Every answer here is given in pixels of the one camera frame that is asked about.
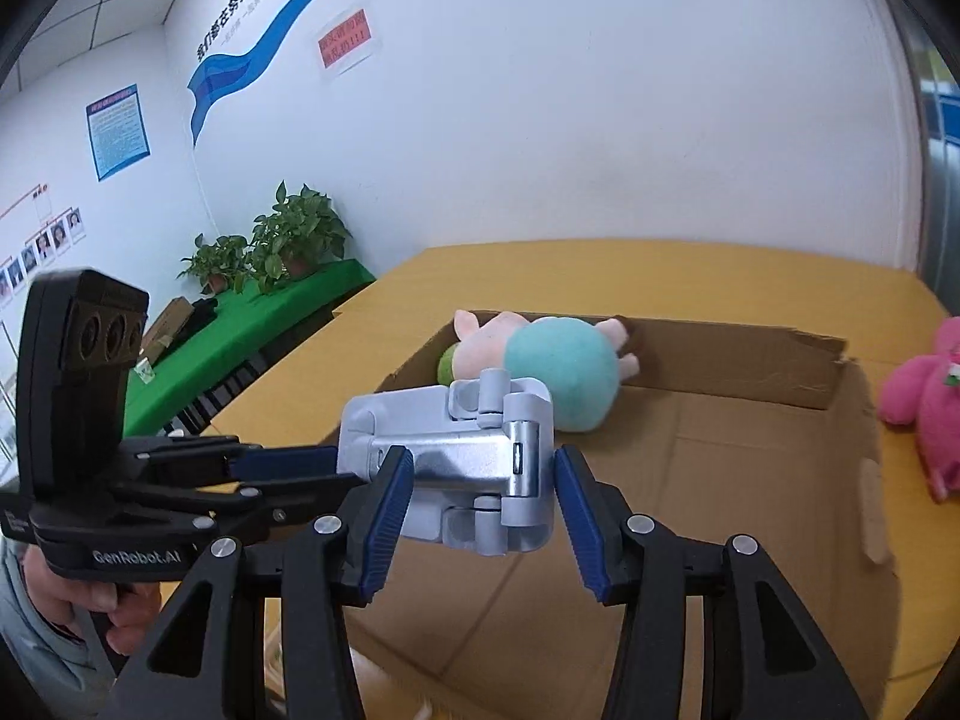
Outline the person's hand holding gripper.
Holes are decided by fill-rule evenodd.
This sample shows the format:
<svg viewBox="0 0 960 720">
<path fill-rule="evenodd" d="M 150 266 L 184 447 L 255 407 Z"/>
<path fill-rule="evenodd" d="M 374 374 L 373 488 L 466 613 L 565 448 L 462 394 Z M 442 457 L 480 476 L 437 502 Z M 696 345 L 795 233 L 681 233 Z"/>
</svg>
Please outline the person's hand holding gripper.
<svg viewBox="0 0 960 720">
<path fill-rule="evenodd" d="M 135 653 L 160 614 L 158 583 L 133 583 L 132 589 L 119 592 L 114 583 L 60 577 L 50 570 L 37 546 L 29 546 L 23 554 L 21 569 L 32 606 L 49 624 L 80 635 L 78 610 L 105 614 L 107 643 L 119 655 Z"/>
</svg>

